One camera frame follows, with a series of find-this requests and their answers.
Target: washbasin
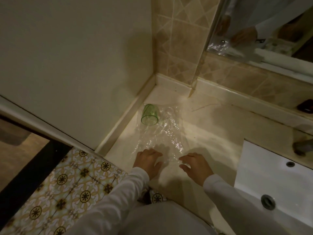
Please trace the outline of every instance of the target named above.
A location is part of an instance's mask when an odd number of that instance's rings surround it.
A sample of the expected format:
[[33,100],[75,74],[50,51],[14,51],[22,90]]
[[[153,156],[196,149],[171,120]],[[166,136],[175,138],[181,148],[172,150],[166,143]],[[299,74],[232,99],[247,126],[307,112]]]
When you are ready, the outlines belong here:
[[313,234],[313,170],[244,141],[235,188],[296,234]]

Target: brown floor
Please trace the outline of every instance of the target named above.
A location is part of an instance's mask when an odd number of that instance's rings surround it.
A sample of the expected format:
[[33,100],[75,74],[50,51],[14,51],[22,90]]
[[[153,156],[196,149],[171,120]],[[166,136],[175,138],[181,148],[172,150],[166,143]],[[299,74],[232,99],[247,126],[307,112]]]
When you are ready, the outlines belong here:
[[48,142],[0,119],[0,191]]

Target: sink drain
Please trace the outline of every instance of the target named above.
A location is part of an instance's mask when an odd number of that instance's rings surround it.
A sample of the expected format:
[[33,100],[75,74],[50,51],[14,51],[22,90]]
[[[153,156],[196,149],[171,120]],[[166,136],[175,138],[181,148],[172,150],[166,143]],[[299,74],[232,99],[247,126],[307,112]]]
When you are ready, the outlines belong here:
[[276,203],[274,201],[274,198],[269,195],[262,195],[261,197],[261,203],[265,209],[268,210],[274,210],[276,207]]

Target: hand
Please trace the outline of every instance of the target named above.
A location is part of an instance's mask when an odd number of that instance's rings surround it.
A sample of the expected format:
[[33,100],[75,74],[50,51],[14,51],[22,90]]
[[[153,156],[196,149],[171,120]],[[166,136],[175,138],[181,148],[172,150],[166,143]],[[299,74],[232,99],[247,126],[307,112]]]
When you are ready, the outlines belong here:
[[188,153],[187,155],[180,157],[179,160],[181,160],[182,163],[188,163],[190,165],[191,168],[183,164],[179,165],[179,167],[200,186],[203,186],[206,178],[214,174],[201,154]]
[[255,26],[252,26],[239,31],[230,39],[230,42],[233,46],[237,46],[242,43],[255,42],[257,38],[258,32],[256,31]]
[[161,156],[163,156],[163,154],[154,149],[145,149],[143,152],[137,153],[133,167],[140,167],[145,170],[150,180],[152,180],[157,176],[163,164],[163,162],[155,164],[157,159]]
[[218,21],[215,33],[218,36],[224,36],[230,26],[231,17],[229,15],[224,15]]

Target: baseboard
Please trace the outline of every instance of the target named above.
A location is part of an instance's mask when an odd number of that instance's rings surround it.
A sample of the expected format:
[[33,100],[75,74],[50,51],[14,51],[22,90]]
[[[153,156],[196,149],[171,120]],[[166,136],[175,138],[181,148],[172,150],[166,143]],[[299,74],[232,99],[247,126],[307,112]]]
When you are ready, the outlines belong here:
[[149,93],[152,91],[156,84],[156,77],[152,75],[144,84],[144,86],[139,91],[137,97],[132,101],[130,106],[127,108],[122,117],[115,124],[113,129],[109,134],[104,138],[100,145],[96,148],[95,152],[101,156],[105,156],[108,151],[111,149],[113,144],[116,142],[120,134],[123,132],[127,124],[131,121],[132,117],[137,112],[140,105],[147,98]]
[[291,110],[238,93],[201,78],[198,79],[196,91],[313,135],[313,121]]
[[180,95],[185,97],[189,97],[190,95],[191,86],[160,73],[156,74],[156,84],[166,89],[177,91]]

